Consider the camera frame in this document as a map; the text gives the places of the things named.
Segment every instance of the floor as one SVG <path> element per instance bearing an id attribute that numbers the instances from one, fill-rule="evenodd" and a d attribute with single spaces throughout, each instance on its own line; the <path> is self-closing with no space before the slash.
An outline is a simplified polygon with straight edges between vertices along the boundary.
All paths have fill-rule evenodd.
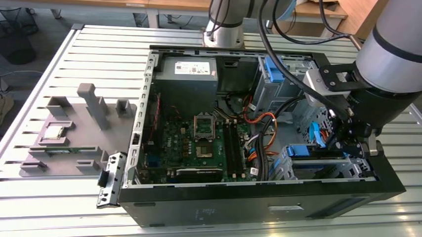
<path id="1" fill-rule="evenodd" d="M 33 62 L 25 65 L 11 65 L 2 57 L 0 57 L 0 76 L 7 72 L 33 70 L 42 72 L 49 64 L 53 54 L 65 38 L 65 35 L 74 23 L 86 25 L 108 25 L 108 26 L 125 26 L 134 27 L 133 15 L 128 13 L 114 12 L 82 12 L 73 10 L 61 11 L 61 19 L 55 20 L 47 9 L 34 9 L 33 15 L 39 31 L 29 36 L 30 44 L 35 49 L 37 58 Z M 136 16 L 140 21 L 144 20 L 142 26 L 148 26 L 148 19 L 144 14 Z M 205 27 L 208 18 L 193 16 L 189 21 L 189 16 L 180 16 L 168 24 L 165 16 L 160 15 L 158 23 L 161 28 L 178 29 L 181 26 L 186 30 L 198 30 Z M 244 23 L 245 33 L 257 33 L 256 20 L 245 19 Z M 7 112 L 3 122 L 0 125 L 0 138 L 3 136 L 6 129 L 15 117 L 18 110 L 27 98 L 34 84 L 39 78 L 38 73 L 15 73 L 3 77 L 3 81 L 10 85 L 11 91 L 6 94 L 14 100 L 14 106 Z M 422 108 L 422 99 L 415 102 L 417 108 Z"/>

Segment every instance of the wastebasket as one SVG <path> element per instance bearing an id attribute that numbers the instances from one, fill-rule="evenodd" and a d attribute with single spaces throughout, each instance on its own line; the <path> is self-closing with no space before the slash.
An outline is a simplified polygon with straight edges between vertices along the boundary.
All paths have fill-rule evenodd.
<path id="1" fill-rule="evenodd" d="M 14 65 L 29 63 L 35 57 L 25 33 L 7 21 L 0 21 L 0 55 Z"/>
<path id="2" fill-rule="evenodd" d="M 11 27 L 21 29 L 25 35 L 31 35 L 38 31 L 29 8 L 0 9 L 0 13 Z"/>

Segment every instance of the open computer tower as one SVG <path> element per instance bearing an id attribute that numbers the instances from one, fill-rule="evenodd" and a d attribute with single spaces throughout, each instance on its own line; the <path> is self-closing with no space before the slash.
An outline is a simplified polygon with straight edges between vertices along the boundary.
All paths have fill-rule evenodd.
<path id="1" fill-rule="evenodd" d="M 300 79 L 328 64 L 320 53 L 277 56 Z M 404 192 L 381 152 L 285 158 L 292 144 L 312 145 L 311 122 L 329 132 L 325 109 L 305 99 L 277 117 L 277 154 L 257 180 L 246 146 L 261 124 L 242 114 L 273 112 L 301 93 L 276 73 L 264 51 L 150 46 L 130 145 L 109 156 L 98 208 L 121 205 L 141 227 L 202 226 L 333 218 Z"/>

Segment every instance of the green circuit board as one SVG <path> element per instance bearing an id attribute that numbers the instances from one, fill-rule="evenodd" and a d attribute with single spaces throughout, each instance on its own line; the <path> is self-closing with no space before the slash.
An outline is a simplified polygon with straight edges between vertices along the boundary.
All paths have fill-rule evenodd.
<path id="1" fill-rule="evenodd" d="M 158 157 L 156 158 L 152 177 L 149 180 L 153 183 L 164 183 L 162 176 L 169 170 L 178 168 L 217 168 L 224 171 L 224 182 L 249 181 L 250 178 L 245 174 L 226 174 L 226 160 L 224 152 L 224 137 L 222 137 L 222 122 L 214 122 L 214 139 L 194 140 L 193 139 L 193 121 L 168 121 L 162 127 L 161 148 Z M 200 127 L 204 132 L 208 132 L 206 125 Z M 236 131 L 238 134 L 238 146 L 242 146 L 242 137 L 248 134 L 249 127 L 246 124 L 237 124 Z"/>

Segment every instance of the metal slotted table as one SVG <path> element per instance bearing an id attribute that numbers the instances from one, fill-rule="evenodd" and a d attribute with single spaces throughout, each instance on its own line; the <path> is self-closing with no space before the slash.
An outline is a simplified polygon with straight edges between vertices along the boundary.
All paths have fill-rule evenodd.
<path id="1" fill-rule="evenodd" d="M 297 45 L 277 36 L 268 38 L 276 50 L 321 52 L 332 64 L 349 63 L 356 57 L 348 41 Z M 94 84 L 96 95 L 106 103 L 117 98 L 134 103 L 142 89 L 150 44 L 200 46 L 201 34 L 106 26 L 70 30 L 0 142 L 0 236 L 210 236 L 224 231 L 225 236 L 348 237 L 369 232 L 372 236 L 388 233 L 387 236 L 415 237 L 422 233 L 422 117 L 412 105 L 377 137 L 407 192 L 329 220 L 141 229 L 122 208 L 96 209 L 96 177 L 19 177 L 19 163 L 49 114 L 49 97 L 66 96 L 70 103 L 82 103 L 76 88 L 84 82 Z M 258 35 L 244 34 L 244 45 L 246 49 L 262 49 Z"/>

